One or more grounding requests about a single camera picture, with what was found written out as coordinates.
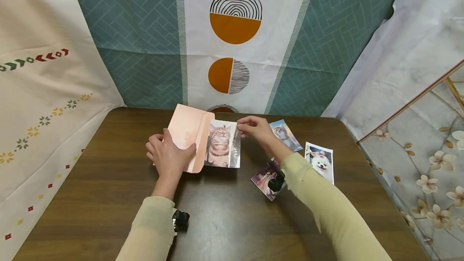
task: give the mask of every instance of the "wooden table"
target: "wooden table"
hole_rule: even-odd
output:
[[[157,179],[145,143],[168,126],[172,112],[111,111],[14,260],[115,260]],[[241,117],[216,114],[219,120]],[[336,186],[393,260],[428,260],[340,121],[284,119],[301,144],[333,149]],[[169,260],[335,260],[311,212],[290,191],[271,203],[250,181],[266,161],[260,146],[244,139],[240,169],[204,167],[199,174],[184,174],[175,202],[190,214],[190,225],[175,240]]]

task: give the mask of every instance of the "beige sleeve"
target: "beige sleeve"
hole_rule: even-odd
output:
[[[145,198],[116,261],[165,261],[174,239],[174,212],[167,198]]]
[[[338,260],[391,260],[353,204],[298,153],[282,163],[288,189],[312,211]]]

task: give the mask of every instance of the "herringbone pattern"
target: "herringbone pattern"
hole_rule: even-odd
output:
[[[98,51],[128,106],[182,102],[176,0],[79,0]]]
[[[320,116],[394,0],[311,0],[270,114]]]

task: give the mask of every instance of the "photograph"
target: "photograph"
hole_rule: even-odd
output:
[[[272,132],[274,132],[275,136],[277,136],[281,142],[290,148],[291,151],[295,152],[303,149],[283,119],[269,123],[269,125],[271,126]]]
[[[205,166],[240,167],[240,132],[236,122],[211,120]]]
[[[334,151],[306,142],[304,157],[312,164],[314,170],[332,184],[334,180]]]
[[[271,179],[275,179],[277,177],[278,172],[280,171],[280,165],[277,163],[277,161],[272,158],[266,166],[260,170],[256,175],[254,175],[251,178],[251,181],[260,189],[260,191],[263,192],[263,194],[268,197],[268,199],[272,202],[276,196],[282,191],[282,189],[285,187],[282,185],[282,188],[280,191],[274,192],[268,187],[268,183]]]

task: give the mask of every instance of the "hand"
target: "hand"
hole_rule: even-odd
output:
[[[247,116],[238,120],[237,123],[242,138],[252,136],[262,146],[277,138],[274,132],[272,132],[269,123],[264,118]]]
[[[147,157],[153,161],[159,174],[152,196],[172,200],[182,172],[196,154],[196,145],[193,143],[186,150],[180,149],[174,144],[169,130],[164,129],[164,135],[150,136],[145,146]]]

